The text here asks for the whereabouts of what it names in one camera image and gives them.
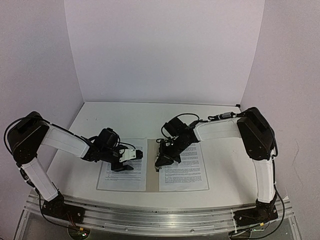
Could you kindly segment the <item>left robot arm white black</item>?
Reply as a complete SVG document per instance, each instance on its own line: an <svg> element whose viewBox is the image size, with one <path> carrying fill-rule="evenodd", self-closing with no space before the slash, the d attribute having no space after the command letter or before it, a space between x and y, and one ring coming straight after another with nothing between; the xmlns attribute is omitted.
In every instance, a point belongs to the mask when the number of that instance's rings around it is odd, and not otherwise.
<svg viewBox="0 0 320 240"><path fill-rule="evenodd" d="M90 163L106 162L114 172L131 171L128 161L141 159L143 153L133 145L122 143L111 128L98 135L84 137L44 119L37 111L14 120L3 134L4 144L13 157L24 181L38 194L40 213L45 219L81 224L85 209L68 204L65 196L48 175L41 160L44 147L53 148Z"/></svg>

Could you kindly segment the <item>beige file folder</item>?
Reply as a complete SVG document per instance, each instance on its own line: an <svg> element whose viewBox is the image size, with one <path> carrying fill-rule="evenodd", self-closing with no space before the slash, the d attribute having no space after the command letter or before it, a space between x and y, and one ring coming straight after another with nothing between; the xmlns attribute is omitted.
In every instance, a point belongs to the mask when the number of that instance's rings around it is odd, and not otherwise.
<svg viewBox="0 0 320 240"><path fill-rule="evenodd" d="M155 171L155 155L158 145L155 139L147 139L147 169L146 169L146 190L140 193L159 193L159 172ZM138 191L121 191L121 192L138 192Z"/></svg>

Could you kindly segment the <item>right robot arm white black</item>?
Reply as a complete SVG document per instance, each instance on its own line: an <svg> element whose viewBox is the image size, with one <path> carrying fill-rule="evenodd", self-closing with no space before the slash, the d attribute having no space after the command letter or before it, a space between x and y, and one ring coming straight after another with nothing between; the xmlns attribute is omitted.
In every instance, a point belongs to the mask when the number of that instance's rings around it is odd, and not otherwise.
<svg viewBox="0 0 320 240"><path fill-rule="evenodd" d="M237 226L265 224L278 218L275 206L280 199L276 187L275 158L278 146L275 132L256 107L235 113L225 112L207 119L198 117L190 124L180 120L179 116L166 122L161 133L158 155L154 167L181 162L181 153L191 144L226 138L240 138L248 157L252 160L257 182L257 199L254 208L238 210L233 219Z"/></svg>

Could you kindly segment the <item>metal folder clip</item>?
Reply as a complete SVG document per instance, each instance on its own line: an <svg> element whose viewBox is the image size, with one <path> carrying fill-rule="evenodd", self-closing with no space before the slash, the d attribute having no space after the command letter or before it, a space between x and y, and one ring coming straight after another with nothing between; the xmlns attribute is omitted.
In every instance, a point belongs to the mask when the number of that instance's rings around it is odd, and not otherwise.
<svg viewBox="0 0 320 240"><path fill-rule="evenodd" d="M159 164L159 157L160 157L160 153L159 153L159 148L158 148L155 152L155 158L154 158L154 169L156 172L159 172L160 169L162 168Z"/></svg>

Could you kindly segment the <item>printed paper sheet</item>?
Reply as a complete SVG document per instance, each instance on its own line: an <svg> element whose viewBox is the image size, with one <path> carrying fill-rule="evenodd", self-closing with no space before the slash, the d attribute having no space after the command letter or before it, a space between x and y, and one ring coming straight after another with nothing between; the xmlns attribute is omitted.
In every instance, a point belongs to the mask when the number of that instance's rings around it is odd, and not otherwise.
<svg viewBox="0 0 320 240"><path fill-rule="evenodd" d="M98 191L144 192L146 190L148 141L146 138L127 138L124 142L142 151L142 159L125 162L124 165L133 167L133 170L120 172L112 171L111 164L103 162L96 185Z"/></svg>
<svg viewBox="0 0 320 240"><path fill-rule="evenodd" d="M191 144L180 154L180 163L159 170L160 192L193 192L209 189L201 145Z"/></svg>

